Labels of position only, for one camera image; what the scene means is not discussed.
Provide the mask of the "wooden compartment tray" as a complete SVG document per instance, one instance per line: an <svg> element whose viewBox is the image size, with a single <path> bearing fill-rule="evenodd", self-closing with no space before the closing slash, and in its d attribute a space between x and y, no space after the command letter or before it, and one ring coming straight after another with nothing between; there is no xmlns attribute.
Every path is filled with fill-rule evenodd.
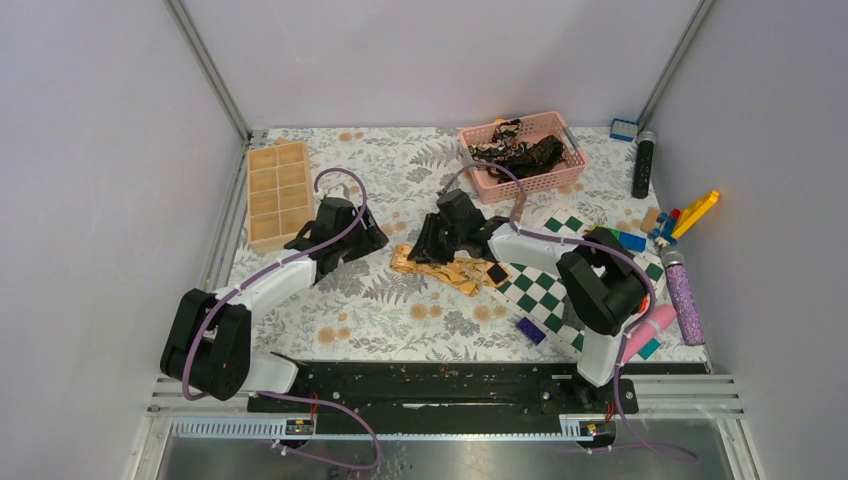
<svg viewBox="0 0 848 480"><path fill-rule="evenodd" d="M303 142L247 152L247 243L281 250L315 216L310 155Z"/></svg>

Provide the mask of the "yellow patterned tie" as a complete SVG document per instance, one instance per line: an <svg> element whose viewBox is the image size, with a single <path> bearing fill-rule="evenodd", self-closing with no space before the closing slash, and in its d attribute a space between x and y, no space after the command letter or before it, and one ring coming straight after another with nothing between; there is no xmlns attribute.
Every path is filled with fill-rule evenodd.
<svg viewBox="0 0 848 480"><path fill-rule="evenodd" d="M398 273L432 277L469 297L478 295L484 287L500 287L511 279L497 263L474 258L456 258L446 265L416 263L408 259L411 250L409 245L398 245L392 254L390 268Z"/></svg>

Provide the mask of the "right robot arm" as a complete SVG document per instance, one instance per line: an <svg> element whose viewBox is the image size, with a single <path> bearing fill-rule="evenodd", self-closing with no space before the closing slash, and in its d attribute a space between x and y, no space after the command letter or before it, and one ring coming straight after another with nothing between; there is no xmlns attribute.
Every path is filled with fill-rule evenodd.
<svg viewBox="0 0 848 480"><path fill-rule="evenodd" d="M653 307L656 289L646 271L610 230L557 236L504 216L485 217L470 197L444 191L426 215L408 258L447 265L459 252L492 263L518 264L557 277L585 326L575 402L597 412L613 398L612 381L623 358L624 332L642 304Z"/></svg>

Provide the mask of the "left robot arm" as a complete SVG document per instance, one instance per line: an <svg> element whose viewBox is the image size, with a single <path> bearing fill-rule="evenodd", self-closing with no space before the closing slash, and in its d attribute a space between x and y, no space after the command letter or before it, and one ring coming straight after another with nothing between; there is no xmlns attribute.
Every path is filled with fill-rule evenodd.
<svg viewBox="0 0 848 480"><path fill-rule="evenodd" d="M305 291L343 263L384 248L387 236L367 205L344 198L323 199L278 257L247 279L181 298L166 341L161 372L180 382L189 401L220 401L240 391L271 392L288 411L309 401L310 385L298 364L283 354L257 353L253 329L272 309Z"/></svg>

